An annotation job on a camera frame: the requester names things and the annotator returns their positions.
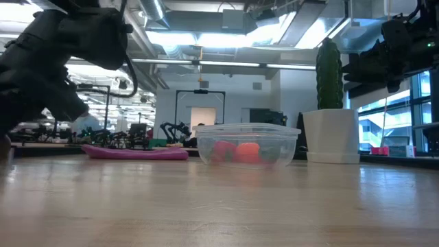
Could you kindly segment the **black vertical post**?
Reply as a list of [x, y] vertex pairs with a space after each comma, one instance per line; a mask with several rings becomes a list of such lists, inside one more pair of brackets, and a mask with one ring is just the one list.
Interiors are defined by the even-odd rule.
[[431, 120], [439, 122], [439, 67], [429, 72], [430, 97], [431, 97]]

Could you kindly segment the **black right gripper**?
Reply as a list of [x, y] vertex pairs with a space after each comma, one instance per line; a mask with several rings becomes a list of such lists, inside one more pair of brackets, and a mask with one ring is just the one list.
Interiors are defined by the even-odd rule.
[[357, 83], [384, 83], [389, 93], [395, 93], [400, 89], [401, 81], [409, 68], [412, 45], [413, 43], [402, 43], [392, 47], [388, 43], [379, 43], [377, 50], [351, 53], [348, 55], [348, 64], [342, 67], [344, 79]]

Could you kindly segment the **white plant pot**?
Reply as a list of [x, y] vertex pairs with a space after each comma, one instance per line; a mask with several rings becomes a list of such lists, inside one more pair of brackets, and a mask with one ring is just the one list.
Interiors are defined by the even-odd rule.
[[309, 162], [359, 163], [359, 123], [355, 110], [315, 110], [304, 113], [303, 120]]

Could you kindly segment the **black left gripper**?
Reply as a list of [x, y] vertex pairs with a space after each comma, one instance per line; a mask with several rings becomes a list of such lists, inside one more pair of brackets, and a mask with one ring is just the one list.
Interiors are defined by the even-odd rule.
[[74, 121], [88, 110], [67, 82], [71, 57], [58, 38], [65, 13], [36, 13], [35, 19], [0, 55], [0, 137], [47, 109], [58, 121]]

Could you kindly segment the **person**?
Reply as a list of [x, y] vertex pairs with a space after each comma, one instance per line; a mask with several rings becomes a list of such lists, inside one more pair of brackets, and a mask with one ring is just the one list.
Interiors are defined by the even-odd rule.
[[88, 130], [89, 128], [93, 131], [102, 129], [96, 117], [89, 113], [84, 113], [72, 123], [71, 131], [76, 134], [81, 134], [83, 130]]

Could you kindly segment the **tall green cactus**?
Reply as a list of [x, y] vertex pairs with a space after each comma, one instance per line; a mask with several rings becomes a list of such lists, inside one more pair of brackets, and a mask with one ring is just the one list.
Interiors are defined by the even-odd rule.
[[343, 108], [342, 61], [337, 45], [325, 38], [316, 57], [318, 109]]

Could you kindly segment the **long ceiling light tube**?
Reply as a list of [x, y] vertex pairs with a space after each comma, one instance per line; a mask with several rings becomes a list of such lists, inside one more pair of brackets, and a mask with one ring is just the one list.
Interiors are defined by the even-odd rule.
[[224, 62], [212, 60], [172, 60], [158, 58], [132, 58], [133, 63], [143, 64], [165, 64], [165, 65], [194, 65], [194, 66], [219, 66], [219, 67], [245, 67], [255, 69], [285, 69], [285, 70], [301, 70], [313, 71], [315, 65], [306, 64], [270, 64], [258, 62]]

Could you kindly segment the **large red toy strawberry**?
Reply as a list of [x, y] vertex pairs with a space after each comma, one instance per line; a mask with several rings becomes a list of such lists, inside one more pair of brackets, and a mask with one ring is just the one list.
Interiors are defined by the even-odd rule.
[[234, 160], [237, 146], [227, 141], [216, 141], [211, 151], [212, 163], [225, 163]]

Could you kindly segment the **orange toy fruit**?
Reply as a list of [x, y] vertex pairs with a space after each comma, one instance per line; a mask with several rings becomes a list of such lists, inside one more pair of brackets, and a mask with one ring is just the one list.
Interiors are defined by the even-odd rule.
[[241, 143], [235, 149], [234, 160], [238, 163], [256, 164], [261, 161], [259, 157], [260, 146], [258, 143]]

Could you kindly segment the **black equipment case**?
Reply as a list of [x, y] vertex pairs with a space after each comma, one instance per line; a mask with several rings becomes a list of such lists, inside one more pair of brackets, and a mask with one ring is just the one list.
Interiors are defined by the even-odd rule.
[[287, 116], [270, 109], [250, 109], [250, 123], [265, 123], [286, 126]]

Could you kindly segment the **small black monitor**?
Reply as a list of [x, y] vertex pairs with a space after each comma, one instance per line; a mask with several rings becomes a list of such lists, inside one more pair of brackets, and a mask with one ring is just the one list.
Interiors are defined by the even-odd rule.
[[147, 124], [146, 123], [132, 123], [130, 125], [130, 129], [128, 134], [131, 137], [141, 137], [144, 138], [147, 133]]

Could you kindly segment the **clear plastic tupperware container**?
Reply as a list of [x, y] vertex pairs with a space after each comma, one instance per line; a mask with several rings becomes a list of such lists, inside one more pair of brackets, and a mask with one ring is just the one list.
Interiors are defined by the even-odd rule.
[[[301, 130], [271, 123], [228, 123], [214, 126], [196, 126], [197, 149], [200, 158], [207, 165], [246, 169], [270, 169], [277, 165], [285, 166], [291, 163], [298, 135]], [[211, 151], [216, 141], [227, 141], [238, 146], [241, 143], [258, 143], [261, 148], [280, 147], [280, 158], [274, 164], [259, 162], [256, 164], [238, 163], [233, 160], [225, 163], [212, 163]]]

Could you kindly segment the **teal and white box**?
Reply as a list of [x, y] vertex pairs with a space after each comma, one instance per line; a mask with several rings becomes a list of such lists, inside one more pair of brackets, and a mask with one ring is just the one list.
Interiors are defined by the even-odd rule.
[[391, 157], [414, 158], [416, 148], [413, 145], [389, 146], [388, 153]]

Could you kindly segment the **black metal frame rig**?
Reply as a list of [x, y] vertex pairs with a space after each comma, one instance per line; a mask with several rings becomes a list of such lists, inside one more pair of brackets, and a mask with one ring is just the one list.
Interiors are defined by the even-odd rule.
[[99, 93], [106, 96], [106, 107], [105, 107], [105, 115], [104, 115], [104, 129], [107, 129], [108, 125], [108, 107], [110, 102], [110, 86], [107, 85], [94, 85], [94, 84], [78, 84], [76, 89], [77, 92], [90, 92], [90, 93]]
[[198, 124], [212, 126], [224, 123], [226, 103], [224, 91], [177, 90], [175, 100], [174, 123], [186, 125], [192, 137], [197, 136], [193, 128]]

